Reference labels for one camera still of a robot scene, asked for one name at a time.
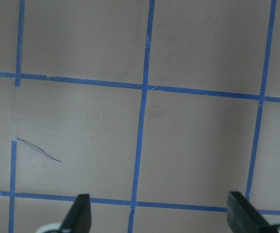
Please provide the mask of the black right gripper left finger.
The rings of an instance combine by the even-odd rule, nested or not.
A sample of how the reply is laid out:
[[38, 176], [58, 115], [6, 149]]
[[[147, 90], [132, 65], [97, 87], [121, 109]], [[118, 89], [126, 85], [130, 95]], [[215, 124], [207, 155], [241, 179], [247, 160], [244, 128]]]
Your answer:
[[42, 233], [89, 233], [92, 226], [89, 194], [79, 194], [62, 223], [51, 223], [41, 227]]

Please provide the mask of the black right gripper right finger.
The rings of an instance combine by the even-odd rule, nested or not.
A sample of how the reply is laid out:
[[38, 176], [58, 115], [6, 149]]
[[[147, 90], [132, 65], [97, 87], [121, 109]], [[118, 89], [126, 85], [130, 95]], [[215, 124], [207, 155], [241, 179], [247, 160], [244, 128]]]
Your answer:
[[280, 233], [280, 224], [270, 224], [239, 191], [227, 195], [227, 223], [233, 233]]

